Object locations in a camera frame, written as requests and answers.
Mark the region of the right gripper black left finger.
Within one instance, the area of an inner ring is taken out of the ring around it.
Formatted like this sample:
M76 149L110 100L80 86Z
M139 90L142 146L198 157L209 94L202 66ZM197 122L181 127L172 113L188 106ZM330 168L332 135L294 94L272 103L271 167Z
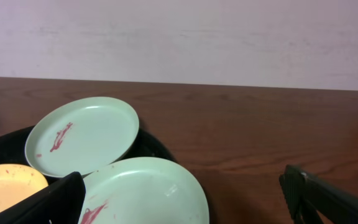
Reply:
M0 224L77 224L85 193L81 174L72 172L0 212Z

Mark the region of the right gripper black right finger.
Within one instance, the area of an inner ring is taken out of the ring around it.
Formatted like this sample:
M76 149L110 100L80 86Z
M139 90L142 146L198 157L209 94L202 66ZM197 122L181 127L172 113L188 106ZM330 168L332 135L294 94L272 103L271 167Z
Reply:
M287 165L279 183L295 224L358 223L358 198L293 165Z

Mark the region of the yellow plate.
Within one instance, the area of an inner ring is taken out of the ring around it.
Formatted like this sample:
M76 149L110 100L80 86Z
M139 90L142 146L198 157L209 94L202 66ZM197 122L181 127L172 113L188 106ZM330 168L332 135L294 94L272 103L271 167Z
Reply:
M0 213L46 188L44 175L20 164L0 164Z

